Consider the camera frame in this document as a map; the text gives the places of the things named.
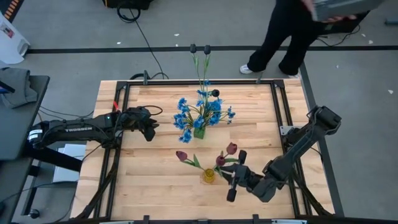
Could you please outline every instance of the white bin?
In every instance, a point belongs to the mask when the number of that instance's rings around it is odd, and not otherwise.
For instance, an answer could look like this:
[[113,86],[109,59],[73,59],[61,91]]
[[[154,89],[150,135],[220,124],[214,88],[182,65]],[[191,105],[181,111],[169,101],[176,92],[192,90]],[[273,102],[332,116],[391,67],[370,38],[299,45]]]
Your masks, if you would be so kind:
[[0,61],[16,64],[24,60],[30,43],[0,14]]

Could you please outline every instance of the gray box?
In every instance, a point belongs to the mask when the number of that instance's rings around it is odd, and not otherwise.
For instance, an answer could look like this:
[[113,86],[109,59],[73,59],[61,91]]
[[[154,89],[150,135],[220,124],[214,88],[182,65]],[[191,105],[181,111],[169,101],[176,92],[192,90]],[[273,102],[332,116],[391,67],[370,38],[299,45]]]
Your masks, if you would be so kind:
[[379,7],[385,0],[313,0],[314,21],[327,21],[335,16],[350,16]]

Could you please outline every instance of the concrete floor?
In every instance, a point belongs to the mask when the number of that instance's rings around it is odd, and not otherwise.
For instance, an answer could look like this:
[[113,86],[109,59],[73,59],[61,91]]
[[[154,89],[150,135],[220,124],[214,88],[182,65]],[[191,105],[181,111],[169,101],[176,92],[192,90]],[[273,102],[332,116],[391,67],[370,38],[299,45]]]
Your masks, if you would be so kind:
[[[152,47],[261,45],[274,2],[155,0],[139,23]],[[370,40],[373,45],[398,45],[398,27],[383,24],[397,9],[398,1],[386,2],[342,45],[369,45]],[[100,0],[25,1],[13,24],[33,49],[146,47],[137,26],[121,22],[116,11],[105,8]],[[333,35],[326,41],[333,44],[342,37]],[[313,45],[323,44],[316,41]],[[251,53],[213,52],[211,78],[256,77],[238,72]],[[195,78],[188,52],[155,54],[170,78]],[[277,69],[284,54],[276,53],[264,77],[285,77]],[[317,103],[343,117],[341,129],[326,141],[347,217],[398,220],[397,61],[398,51],[317,51],[309,52],[305,59]],[[128,79],[144,69],[150,74],[159,72],[150,53],[30,54],[15,67],[50,76],[43,106],[75,114],[87,114],[94,108],[101,80]],[[40,189],[34,207],[44,211],[42,217],[30,220],[17,211],[14,221],[54,221],[68,210],[73,193],[73,189]]]

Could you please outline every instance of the wooden table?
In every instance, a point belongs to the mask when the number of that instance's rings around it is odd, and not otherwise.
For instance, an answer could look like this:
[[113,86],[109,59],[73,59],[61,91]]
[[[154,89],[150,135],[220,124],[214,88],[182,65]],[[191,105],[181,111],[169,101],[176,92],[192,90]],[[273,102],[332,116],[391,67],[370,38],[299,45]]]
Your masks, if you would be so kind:
[[[300,80],[284,80],[290,112],[295,126],[308,122],[307,104]],[[113,107],[116,81],[102,81],[99,87],[94,116],[109,113]],[[194,139],[189,144],[178,141],[181,132],[174,127],[173,115],[177,101],[185,97],[188,103],[197,100],[197,85],[150,85],[130,89],[128,107],[157,105],[164,112],[154,116],[160,126],[152,142],[145,141],[140,132],[125,131],[112,210],[112,220],[196,220],[293,218],[289,188],[277,190],[269,203],[239,188],[234,203],[226,201],[228,183],[217,177],[211,185],[200,181],[202,171],[179,162],[175,151],[193,153],[203,167],[212,167],[216,156],[230,143],[248,152],[246,165],[254,172],[261,170],[271,159],[282,154],[279,127],[276,123],[271,88],[267,85],[212,85],[225,100],[224,110],[232,106],[236,112],[233,123],[221,123],[206,129],[204,140]],[[286,125],[282,98],[277,92],[283,122]],[[98,145],[87,144],[86,153]],[[78,215],[98,188],[104,152],[98,149],[84,162],[76,190],[71,217]],[[308,188],[331,213],[333,205],[326,183],[320,156],[309,150],[302,156],[303,171]],[[304,214],[302,197],[297,190],[300,211]],[[106,200],[101,214],[104,215]]]

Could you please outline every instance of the red tulip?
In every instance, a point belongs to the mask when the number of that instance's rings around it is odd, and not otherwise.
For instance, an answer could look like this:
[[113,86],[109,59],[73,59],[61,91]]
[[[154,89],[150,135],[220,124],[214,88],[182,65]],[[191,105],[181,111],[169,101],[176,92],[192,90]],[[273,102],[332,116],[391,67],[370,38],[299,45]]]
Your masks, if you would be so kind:
[[233,144],[233,143],[230,143],[226,147],[226,152],[228,152],[229,155],[235,154],[237,150],[238,150],[238,146],[236,144]]
[[180,159],[181,162],[183,162],[183,161],[188,159],[187,153],[182,152],[182,151],[175,152],[175,155]]
[[223,156],[218,156],[217,159],[216,159],[216,164],[218,166],[225,165],[225,158]]

